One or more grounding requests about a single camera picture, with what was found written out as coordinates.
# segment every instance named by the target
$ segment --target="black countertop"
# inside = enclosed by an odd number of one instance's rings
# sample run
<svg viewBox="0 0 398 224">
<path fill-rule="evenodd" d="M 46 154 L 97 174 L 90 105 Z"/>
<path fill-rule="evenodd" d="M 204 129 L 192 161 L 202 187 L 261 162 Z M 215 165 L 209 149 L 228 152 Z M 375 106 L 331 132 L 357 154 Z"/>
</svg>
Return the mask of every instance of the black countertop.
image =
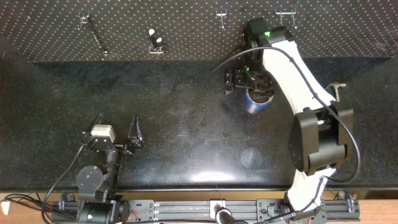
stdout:
<svg viewBox="0 0 398 224">
<path fill-rule="evenodd" d="M 326 86 L 346 82 L 354 135 L 362 153 L 359 178 L 343 189 L 398 187 L 398 58 L 305 60 Z M 243 91 L 224 96 L 218 62 L 1 62 L 0 191 L 46 191 L 67 168 L 80 133 L 99 113 L 117 138 L 133 114 L 145 147 L 123 157 L 118 189 L 204 190 L 290 187 L 295 168 L 287 151 L 290 106 L 280 90 L 263 113 L 249 115 Z M 75 177 L 94 163 L 85 151 L 56 190 L 77 191 Z M 346 163 L 337 177 L 346 177 Z"/>
</svg>

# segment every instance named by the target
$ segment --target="black tabletop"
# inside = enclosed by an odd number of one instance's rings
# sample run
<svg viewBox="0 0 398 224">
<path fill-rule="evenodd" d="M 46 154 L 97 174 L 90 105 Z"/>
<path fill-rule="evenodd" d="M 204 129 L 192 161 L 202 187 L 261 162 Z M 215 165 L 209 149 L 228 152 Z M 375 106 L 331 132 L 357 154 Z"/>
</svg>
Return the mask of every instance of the black tabletop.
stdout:
<svg viewBox="0 0 398 224">
<path fill-rule="evenodd" d="M 346 82 L 354 108 L 362 169 L 344 189 L 398 187 L 398 58 L 306 59 L 318 81 Z M 223 94 L 213 61 L 1 62 L 0 191 L 46 191 L 76 154 L 80 134 L 98 114 L 127 138 L 139 115 L 145 147 L 124 156 L 119 190 L 285 190 L 295 168 L 287 150 L 292 112 L 281 91 L 250 115 L 243 91 Z M 93 164 L 85 151 L 56 190 L 77 191 Z M 337 177 L 354 167 L 347 162 Z"/>
</svg>

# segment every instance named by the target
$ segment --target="wooden surface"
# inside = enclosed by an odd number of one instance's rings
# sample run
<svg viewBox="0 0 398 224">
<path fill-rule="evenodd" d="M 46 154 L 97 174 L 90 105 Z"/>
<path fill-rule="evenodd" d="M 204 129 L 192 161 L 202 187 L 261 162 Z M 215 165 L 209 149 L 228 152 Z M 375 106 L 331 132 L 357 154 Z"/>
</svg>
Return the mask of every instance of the wooden surface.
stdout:
<svg viewBox="0 0 398 224">
<path fill-rule="evenodd" d="M 398 223 L 398 200 L 360 200 L 359 207 L 361 209 L 361 223 Z M 41 224 L 43 221 L 39 211 L 12 203 L 7 216 L 0 214 L 0 223 Z"/>
</svg>

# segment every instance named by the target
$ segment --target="perforated metal panel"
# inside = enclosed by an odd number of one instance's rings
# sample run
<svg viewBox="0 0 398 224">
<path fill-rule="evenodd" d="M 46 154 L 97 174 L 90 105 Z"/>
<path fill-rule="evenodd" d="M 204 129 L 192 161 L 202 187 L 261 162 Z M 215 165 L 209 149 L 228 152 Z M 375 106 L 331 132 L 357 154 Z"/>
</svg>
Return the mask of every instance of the perforated metal panel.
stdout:
<svg viewBox="0 0 398 224">
<path fill-rule="evenodd" d="M 0 2 L 0 34 L 29 61 L 155 60 L 147 31 L 165 40 L 163 60 L 218 60 L 242 44 L 248 20 L 280 25 L 275 10 L 296 10 L 282 22 L 304 57 L 390 57 L 398 51 L 398 2 L 58 0 Z M 224 29 L 216 11 L 227 10 Z M 104 56 L 80 11 L 90 12 L 110 54 Z"/>
</svg>

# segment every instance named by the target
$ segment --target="hammer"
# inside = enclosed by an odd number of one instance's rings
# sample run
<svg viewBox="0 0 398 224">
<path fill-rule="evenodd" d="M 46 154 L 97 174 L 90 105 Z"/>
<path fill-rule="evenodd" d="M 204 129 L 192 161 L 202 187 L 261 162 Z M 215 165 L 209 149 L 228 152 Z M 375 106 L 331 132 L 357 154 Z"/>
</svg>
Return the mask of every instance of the hammer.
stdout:
<svg viewBox="0 0 398 224">
<path fill-rule="evenodd" d="M 339 82 L 332 82 L 328 86 L 326 86 L 326 88 L 328 88 L 329 86 L 333 87 L 333 89 L 335 90 L 336 102 L 339 102 L 340 101 L 340 97 L 338 96 L 338 89 L 339 88 L 345 88 L 347 86 L 347 84 L 346 83 L 339 83 Z"/>
</svg>

